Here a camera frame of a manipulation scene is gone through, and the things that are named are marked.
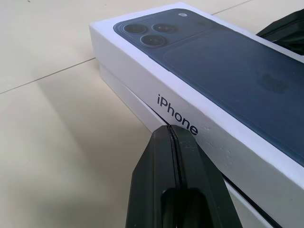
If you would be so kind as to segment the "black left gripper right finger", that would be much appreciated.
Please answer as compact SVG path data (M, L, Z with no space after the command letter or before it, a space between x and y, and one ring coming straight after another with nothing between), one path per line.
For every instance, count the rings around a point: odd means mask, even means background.
M242 224L223 176L194 136L170 125L179 176L178 228L240 228Z

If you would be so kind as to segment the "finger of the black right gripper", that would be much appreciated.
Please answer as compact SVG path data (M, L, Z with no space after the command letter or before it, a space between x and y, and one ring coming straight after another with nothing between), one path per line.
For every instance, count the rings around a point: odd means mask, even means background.
M257 36L304 55L304 10L293 12L257 33Z

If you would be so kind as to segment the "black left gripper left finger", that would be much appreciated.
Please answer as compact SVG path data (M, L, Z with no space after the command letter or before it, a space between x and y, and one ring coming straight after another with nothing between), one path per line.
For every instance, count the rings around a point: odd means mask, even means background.
M180 186L176 146L167 125L156 129L136 164L131 180L127 228L172 228Z

